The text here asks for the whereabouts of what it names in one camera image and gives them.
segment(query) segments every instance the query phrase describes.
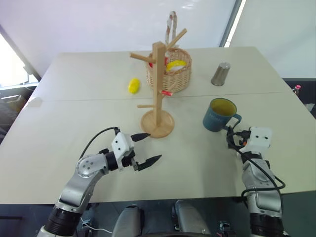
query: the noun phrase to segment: red object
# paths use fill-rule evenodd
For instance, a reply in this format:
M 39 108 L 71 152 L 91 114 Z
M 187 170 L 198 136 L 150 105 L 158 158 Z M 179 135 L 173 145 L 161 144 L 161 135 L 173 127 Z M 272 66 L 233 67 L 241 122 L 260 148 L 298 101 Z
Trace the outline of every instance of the red object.
M 164 58 L 164 65 L 165 65 L 165 66 L 167 65 L 167 60 L 168 60 L 168 58 L 165 57 L 165 58 Z
M 162 91 L 161 91 L 161 93 L 162 93 L 163 95 L 167 95 L 167 96 L 171 96 L 171 95 L 173 95 L 173 93 L 172 93 L 172 92 L 167 91 L 167 90 L 162 90 Z

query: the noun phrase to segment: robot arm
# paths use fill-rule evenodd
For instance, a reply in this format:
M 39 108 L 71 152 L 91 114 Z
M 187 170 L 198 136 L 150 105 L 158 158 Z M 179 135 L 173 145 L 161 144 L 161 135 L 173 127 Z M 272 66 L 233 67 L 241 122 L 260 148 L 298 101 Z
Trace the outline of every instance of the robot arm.
M 149 135 L 141 133 L 129 136 L 118 130 L 112 142 L 113 151 L 104 149 L 97 155 L 82 157 L 38 237 L 73 236 L 80 217 L 92 197 L 94 186 L 103 175 L 116 169 L 122 171 L 130 165 L 135 171 L 140 171 L 154 164 L 161 155 L 149 158 L 143 164 L 134 160 L 134 142 Z
M 279 190 L 275 189 L 275 175 L 264 154 L 270 147 L 272 131 L 269 128 L 251 127 L 249 131 L 236 133 L 243 138 L 241 146 L 234 144 L 233 138 L 227 141 L 230 148 L 238 148 L 243 166 L 242 181 L 247 190 L 247 205 L 250 213 L 252 237 L 283 237 L 282 207 Z M 258 167 L 272 179 L 269 179 Z

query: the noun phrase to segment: basket handle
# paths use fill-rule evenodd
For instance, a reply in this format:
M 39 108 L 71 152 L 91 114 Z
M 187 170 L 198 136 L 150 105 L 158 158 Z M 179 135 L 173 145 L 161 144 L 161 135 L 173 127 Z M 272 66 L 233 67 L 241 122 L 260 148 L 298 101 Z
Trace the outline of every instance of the basket handle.
M 169 44 L 169 34 L 170 34 L 170 29 L 171 29 L 171 24 L 173 21 L 173 25 L 172 25 L 172 39 L 174 39 L 176 37 L 176 28 L 177 28 L 177 14 L 175 11 L 171 11 L 169 14 L 169 18 L 167 20 L 167 30 L 166 30 L 166 37 L 165 37 L 165 44 L 168 45 Z

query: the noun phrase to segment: wooden base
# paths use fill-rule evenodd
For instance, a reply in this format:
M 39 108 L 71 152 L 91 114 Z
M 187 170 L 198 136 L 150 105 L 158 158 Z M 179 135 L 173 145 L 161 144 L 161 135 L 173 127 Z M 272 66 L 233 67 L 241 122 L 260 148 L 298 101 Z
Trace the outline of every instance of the wooden base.
M 153 138 L 162 138 L 168 136 L 174 127 L 173 117 L 166 111 L 161 111 L 161 124 L 156 127 L 154 123 L 154 111 L 148 111 L 142 117 L 140 125 L 144 132 L 150 133 Z

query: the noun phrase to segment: white wall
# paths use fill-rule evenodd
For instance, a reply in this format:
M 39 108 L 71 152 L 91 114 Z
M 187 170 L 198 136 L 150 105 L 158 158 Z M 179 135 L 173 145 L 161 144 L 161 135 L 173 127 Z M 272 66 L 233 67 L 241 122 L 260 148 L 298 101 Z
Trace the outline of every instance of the white wall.
M 169 12 L 182 48 L 217 47 L 235 0 L 0 0 L 0 24 L 43 76 L 60 52 L 150 50 Z
M 255 46 L 283 78 L 316 78 L 316 1 L 247 0 L 231 46 Z

